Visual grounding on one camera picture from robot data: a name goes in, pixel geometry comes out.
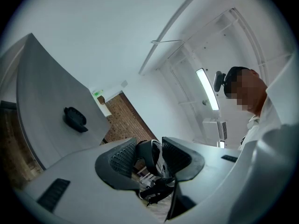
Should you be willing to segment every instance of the dark hair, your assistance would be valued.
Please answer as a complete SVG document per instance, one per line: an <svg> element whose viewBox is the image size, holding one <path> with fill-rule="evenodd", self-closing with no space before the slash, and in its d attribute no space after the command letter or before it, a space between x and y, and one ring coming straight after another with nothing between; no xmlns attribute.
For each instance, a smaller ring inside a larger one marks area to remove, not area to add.
<svg viewBox="0 0 299 224"><path fill-rule="evenodd" d="M242 66L234 66L229 71L228 74L225 76L224 80L224 94L226 97L231 98L232 93L232 81L237 81L237 75L240 73L241 70L247 69L246 67Z"/></svg>

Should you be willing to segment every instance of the ear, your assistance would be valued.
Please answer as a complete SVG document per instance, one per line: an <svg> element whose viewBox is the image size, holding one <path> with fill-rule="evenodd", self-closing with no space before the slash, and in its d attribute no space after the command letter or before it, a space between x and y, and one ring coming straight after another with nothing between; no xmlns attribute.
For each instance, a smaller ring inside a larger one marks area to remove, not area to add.
<svg viewBox="0 0 299 224"><path fill-rule="evenodd" d="M250 69L250 72L251 72L254 76L256 76L256 77L260 77L260 75L259 75L255 70Z"/></svg>

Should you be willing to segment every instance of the ceiling light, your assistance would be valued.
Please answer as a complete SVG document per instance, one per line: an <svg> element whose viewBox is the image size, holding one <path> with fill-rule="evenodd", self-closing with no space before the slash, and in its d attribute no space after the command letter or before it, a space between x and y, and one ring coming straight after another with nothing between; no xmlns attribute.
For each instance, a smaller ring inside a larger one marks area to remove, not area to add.
<svg viewBox="0 0 299 224"><path fill-rule="evenodd" d="M212 86L209 82L209 80L206 77L206 74L204 72L204 69L201 68L196 72L197 76L199 77L205 91L206 91L206 95L209 98L212 110L219 110L219 106L217 104L217 100L216 100L216 96L213 92Z"/></svg>
<svg viewBox="0 0 299 224"><path fill-rule="evenodd" d="M220 141L220 148L224 148L224 141Z"/></svg>

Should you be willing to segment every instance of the black handle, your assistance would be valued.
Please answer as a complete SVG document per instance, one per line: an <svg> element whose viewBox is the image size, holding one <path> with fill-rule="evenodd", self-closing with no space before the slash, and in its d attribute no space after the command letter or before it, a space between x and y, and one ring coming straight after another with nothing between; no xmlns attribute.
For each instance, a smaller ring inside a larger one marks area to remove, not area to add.
<svg viewBox="0 0 299 224"><path fill-rule="evenodd" d="M64 108L65 122L69 127L77 130L80 133L88 131L85 116L74 107Z"/></svg>

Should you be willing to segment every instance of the man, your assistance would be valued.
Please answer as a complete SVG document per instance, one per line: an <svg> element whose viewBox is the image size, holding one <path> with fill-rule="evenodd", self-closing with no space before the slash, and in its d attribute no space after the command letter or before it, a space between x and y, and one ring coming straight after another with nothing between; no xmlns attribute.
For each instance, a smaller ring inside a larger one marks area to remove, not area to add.
<svg viewBox="0 0 299 224"><path fill-rule="evenodd" d="M224 80L224 94L237 100L242 110L254 116L247 124L248 132L241 140L242 150L246 143L258 140L264 133L281 126L277 112L268 98L267 86L254 70L245 67L233 67Z"/></svg>

